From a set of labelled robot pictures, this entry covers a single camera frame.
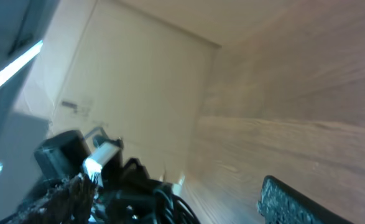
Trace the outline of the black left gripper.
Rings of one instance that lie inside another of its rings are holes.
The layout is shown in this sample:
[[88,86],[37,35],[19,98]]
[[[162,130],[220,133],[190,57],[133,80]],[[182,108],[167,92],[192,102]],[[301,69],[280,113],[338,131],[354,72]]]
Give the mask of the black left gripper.
[[118,178],[99,188],[91,215],[96,223],[176,222],[172,184],[151,179],[138,159],[122,166]]

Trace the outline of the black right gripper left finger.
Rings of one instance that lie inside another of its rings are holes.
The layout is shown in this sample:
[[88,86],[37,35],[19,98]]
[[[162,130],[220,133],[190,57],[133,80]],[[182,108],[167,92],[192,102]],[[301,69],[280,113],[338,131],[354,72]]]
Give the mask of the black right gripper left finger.
[[0,224],[89,223],[98,179],[79,173],[72,178],[39,179]]

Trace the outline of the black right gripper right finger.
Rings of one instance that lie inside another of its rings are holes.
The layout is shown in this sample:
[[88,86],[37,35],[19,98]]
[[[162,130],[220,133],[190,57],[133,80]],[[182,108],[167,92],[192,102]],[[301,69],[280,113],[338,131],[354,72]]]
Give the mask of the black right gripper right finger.
[[264,177],[257,211],[266,223],[352,224],[272,175]]

